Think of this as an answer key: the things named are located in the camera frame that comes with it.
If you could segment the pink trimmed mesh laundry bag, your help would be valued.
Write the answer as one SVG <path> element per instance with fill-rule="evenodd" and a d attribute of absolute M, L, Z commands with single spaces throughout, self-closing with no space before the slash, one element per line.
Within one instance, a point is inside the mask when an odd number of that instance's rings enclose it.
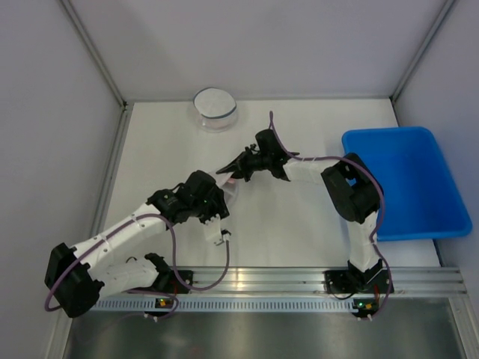
<path fill-rule="evenodd" d="M 222 174 L 218 181 L 219 188 L 224 192 L 225 204 L 228 208 L 234 205 L 238 193 L 239 184 L 230 174 Z"/>

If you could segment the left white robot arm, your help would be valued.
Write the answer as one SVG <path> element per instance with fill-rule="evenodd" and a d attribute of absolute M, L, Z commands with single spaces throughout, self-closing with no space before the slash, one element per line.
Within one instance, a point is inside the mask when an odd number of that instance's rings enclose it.
<path fill-rule="evenodd" d="M 229 174 L 191 173 L 173 189 L 155 191 L 129 216 L 92 238 L 69 246 L 61 243 L 49 257 L 45 284 L 49 289 L 44 308 L 63 310 L 76 318 L 98 301 L 123 292 L 157 294 L 173 298 L 194 289 L 193 273 L 179 270 L 175 262 L 149 253 L 134 257 L 143 242 L 164 232 L 174 235 L 174 225 L 197 218 L 206 240 L 228 245 L 230 232 L 221 226 L 229 216 L 225 186 Z"/>

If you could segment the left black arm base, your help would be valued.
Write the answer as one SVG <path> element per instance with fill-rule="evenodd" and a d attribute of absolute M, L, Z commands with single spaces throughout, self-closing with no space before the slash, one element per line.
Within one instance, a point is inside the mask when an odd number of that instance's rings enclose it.
<path fill-rule="evenodd" d="M 164 292 L 173 295 L 188 294 L 190 292 L 190 290 L 181 284 L 177 279 L 172 267 L 167 264 L 167 262 L 164 260 L 164 257 L 161 257 L 158 254 L 150 253 L 145 254 L 144 258 L 155 267 L 158 275 L 151 285 L 136 287 L 134 290 L 142 290 L 145 292 Z"/>

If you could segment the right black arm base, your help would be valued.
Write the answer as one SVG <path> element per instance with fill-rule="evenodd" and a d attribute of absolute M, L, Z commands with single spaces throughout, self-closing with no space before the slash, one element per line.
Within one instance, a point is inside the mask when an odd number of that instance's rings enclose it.
<path fill-rule="evenodd" d="M 348 262 L 346 269 L 328 270 L 324 276 L 326 292 L 339 299 L 358 294 L 385 295 L 394 292 L 391 275 L 381 259 L 365 271 Z"/>

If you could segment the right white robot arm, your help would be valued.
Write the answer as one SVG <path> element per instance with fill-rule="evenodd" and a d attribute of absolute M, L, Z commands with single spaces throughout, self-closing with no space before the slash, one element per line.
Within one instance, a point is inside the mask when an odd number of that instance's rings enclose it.
<path fill-rule="evenodd" d="M 376 232 L 384 194 L 359 156 L 348 153 L 301 159 L 284 148 L 274 129 L 260 131 L 255 140 L 216 173 L 248 182 L 253 173 L 269 171 L 280 180 L 324 185 L 335 210 L 347 221 L 348 270 L 365 283 L 375 277 L 383 268 Z"/>

